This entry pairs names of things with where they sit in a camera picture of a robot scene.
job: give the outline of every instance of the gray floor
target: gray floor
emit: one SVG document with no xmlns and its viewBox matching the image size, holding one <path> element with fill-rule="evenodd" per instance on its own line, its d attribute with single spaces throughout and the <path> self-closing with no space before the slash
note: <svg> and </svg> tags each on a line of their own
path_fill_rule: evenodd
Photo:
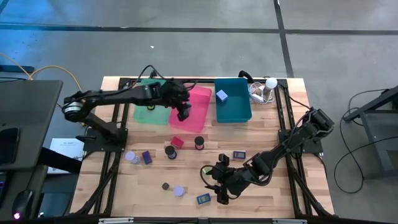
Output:
<svg viewBox="0 0 398 224">
<path fill-rule="evenodd" d="M 393 0 L 280 0 L 280 7 L 286 29 L 398 29 L 398 2 Z M 9 0 L 0 14 L 0 22 L 278 28 L 271 0 Z M 397 35 L 287 35 L 287 44 L 294 77 L 305 79 L 311 105 L 330 115 L 336 127 L 352 95 L 398 83 Z M 173 76 L 236 76 L 240 70 L 255 77 L 287 76 L 279 34 L 0 30 L 0 52 L 37 68 L 66 67 L 86 90 L 98 89 L 105 75 L 137 75 L 147 64 Z M 8 62 L 0 58 L 0 63 Z M 77 91 L 73 80 L 59 70 L 46 70 L 37 78 L 64 81 L 60 102 Z M 375 96 L 377 93 L 360 96 L 353 106 Z M 368 143 L 364 131 L 357 126 L 343 124 L 343 132 L 352 148 Z M 61 112 L 56 111 L 45 145 L 48 147 L 52 138 L 72 138 L 81 133 L 78 124 L 65 121 Z M 333 180 L 334 165 L 346 152 L 338 129 L 323 140 L 323 148 L 336 214 L 397 222 L 398 179 L 367 181 L 359 193 L 345 194 Z M 357 153 L 365 173 L 377 169 L 372 149 Z M 343 161 L 337 172 L 346 190 L 359 185 L 359 172 L 350 158 Z"/>
</svg>

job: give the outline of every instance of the wooden tabletop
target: wooden tabletop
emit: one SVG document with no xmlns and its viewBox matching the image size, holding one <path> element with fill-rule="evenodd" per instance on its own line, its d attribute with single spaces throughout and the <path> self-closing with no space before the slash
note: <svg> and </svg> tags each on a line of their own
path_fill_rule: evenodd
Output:
<svg viewBox="0 0 398 224">
<path fill-rule="evenodd" d="M 101 89 L 116 90 L 119 79 L 120 77 L 104 77 Z M 291 97 L 308 105 L 303 79 L 289 78 L 287 82 Z M 127 120 L 129 129 L 127 150 L 137 152 L 139 155 L 144 151 L 149 151 L 153 163 L 144 165 L 141 161 L 141 164 L 134 165 L 124 159 L 121 160 L 112 216 L 294 217 L 285 159 L 278 162 L 269 185 L 265 187 L 250 185 L 240 198 L 230 200 L 229 205 L 217 203 L 215 193 L 204 188 L 205 184 L 199 176 L 200 167 L 206 164 L 214 165 L 220 153 L 231 156 L 235 150 L 245 150 L 246 156 L 251 157 L 257 152 L 271 150 L 278 144 L 277 132 L 280 128 L 276 102 L 266 105 L 252 104 L 252 118 L 247 123 L 217 123 L 214 84 L 199 83 L 198 85 L 213 90 L 205 128 L 200 134 L 205 138 L 205 149 L 202 151 L 195 150 L 193 144 L 193 139 L 198 134 L 169 126 L 137 123 L 132 118 L 134 105 L 130 105 Z M 113 107 L 99 106 L 95 114 L 105 121 L 111 121 Z M 306 108 L 294 102 L 292 102 L 292 107 L 295 119 L 300 118 L 306 111 Z M 122 111 L 123 106 L 120 109 L 119 119 L 121 119 Z M 174 136 L 183 139 L 185 144 L 183 149 L 177 151 L 177 158 L 170 160 L 164 152 L 164 147 L 170 144 Z M 97 187 L 103 157 L 103 152 L 95 152 L 83 161 L 71 212 L 81 208 Z M 242 161 L 231 161 L 230 166 L 242 167 L 242 163 Z M 326 210 L 333 213 L 328 183 L 321 162 L 313 155 L 303 155 L 303 164 L 308 187 Z M 205 178 L 209 183 L 214 183 L 210 176 Z M 164 191 L 162 189 L 164 182 L 169 183 L 171 189 Z M 183 197 L 174 196 L 172 188 L 176 185 L 185 188 Z M 297 189 L 300 208 L 305 211 L 301 190 L 298 186 Z M 108 187 L 104 192 L 102 209 L 106 205 Z M 210 193 L 211 202 L 198 205 L 196 197 L 205 193 Z"/>
</svg>

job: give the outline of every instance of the black cylinder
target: black cylinder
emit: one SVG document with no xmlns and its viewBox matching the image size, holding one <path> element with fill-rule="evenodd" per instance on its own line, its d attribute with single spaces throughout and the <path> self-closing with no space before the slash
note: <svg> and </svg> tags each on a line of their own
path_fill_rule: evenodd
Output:
<svg viewBox="0 0 398 224">
<path fill-rule="evenodd" d="M 175 151 L 173 146 L 167 146 L 164 149 L 164 152 L 166 152 L 166 155 L 169 159 L 175 159 L 177 158 L 177 152 Z"/>
<path fill-rule="evenodd" d="M 162 188 L 163 190 L 169 189 L 170 185 L 168 183 L 163 183 Z"/>
<path fill-rule="evenodd" d="M 205 139 L 201 136 L 195 138 L 195 149 L 202 150 L 205 148 Z"/>
</svg>

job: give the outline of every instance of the pink bin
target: pink bin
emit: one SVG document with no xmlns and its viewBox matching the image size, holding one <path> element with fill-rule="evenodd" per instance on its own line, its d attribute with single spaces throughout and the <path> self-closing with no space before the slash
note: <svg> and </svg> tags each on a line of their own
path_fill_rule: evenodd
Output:
<svg viewBox="0 0 398 224">
<path fill-rule="evenodd" d="M 189 103 L 192 105 L 189 117 L 185 121 L 179 121 L 177 118 L 178 111 L 174 108 L 170 114 L 169 124 L 174 128 L 200 133 L 205 126 L 211 89 L 196 85 L 189 93 Z"/>
</svg>

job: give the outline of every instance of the white ball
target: white ball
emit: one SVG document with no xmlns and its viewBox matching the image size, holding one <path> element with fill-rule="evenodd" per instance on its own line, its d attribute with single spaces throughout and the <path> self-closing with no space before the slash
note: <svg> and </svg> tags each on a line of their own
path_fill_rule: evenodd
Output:
<svg viewBox="0 0 398 224">
<path fill-rule="evenodd" d="M 266 81 L 266 89 L 267 90 L 272 90 L 278 85 L 278 81 L 276 78 L 268 78 Z"/>
</svg>

